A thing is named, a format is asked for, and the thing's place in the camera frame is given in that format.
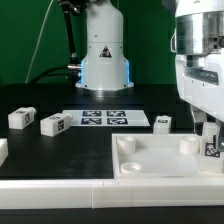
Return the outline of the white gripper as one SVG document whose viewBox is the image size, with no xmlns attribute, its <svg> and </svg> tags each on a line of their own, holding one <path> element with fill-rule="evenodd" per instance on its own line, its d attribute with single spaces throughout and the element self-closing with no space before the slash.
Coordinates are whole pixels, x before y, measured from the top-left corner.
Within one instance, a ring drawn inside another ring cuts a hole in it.
<svg viewBox="0 0 224 224">
<path fill-rule="evenodd" d="M 206 113 L 215 117 L 220 120 L 217 121 L 217 149 L 224 150 L 224 53 L 205 57 L 203 70 L 208 73 L 215 72 L 218 75 L 217 84 L 188 77 L 184 55 L 176 56 L 175 67 L 180 98 L 193 105 L 190 110 L 194 132 L 202 135 L 203 124 L 207 121 Z"/>
</svg>

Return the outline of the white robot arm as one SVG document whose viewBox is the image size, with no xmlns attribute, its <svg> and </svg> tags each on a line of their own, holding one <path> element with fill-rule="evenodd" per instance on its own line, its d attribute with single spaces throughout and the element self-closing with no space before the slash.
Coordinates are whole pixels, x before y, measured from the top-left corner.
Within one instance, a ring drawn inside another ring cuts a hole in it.
<svg viewBox="0 0 224 224">
<path fill-rule="evenodd" d="M 180 98 L 191 105 L 196 126 L 216 119 L 215 148 L 224 152 L 224 0 L 162 0 L 175 15 L 170 41 L 176 54 Z M 80 90 L 96 96 L 133 87 L 123 55 L 123 16 L 110 0 L 87 4 L 87 54 L 81 62 Z"/>
</svg>

